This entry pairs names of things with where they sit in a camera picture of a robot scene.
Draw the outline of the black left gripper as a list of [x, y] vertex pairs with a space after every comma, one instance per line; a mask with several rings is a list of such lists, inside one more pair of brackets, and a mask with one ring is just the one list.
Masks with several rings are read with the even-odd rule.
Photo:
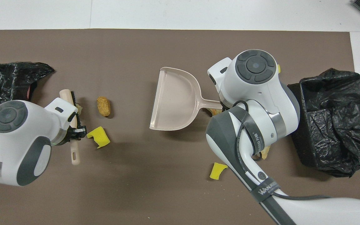
[[71, 140], [80, 141], [86, 136], [86, 134], [86, 126], [80, 126], [77, 128], [69, 126], [67, 130], [60, 128], [56, 136], [56, 146], [66, 144]]

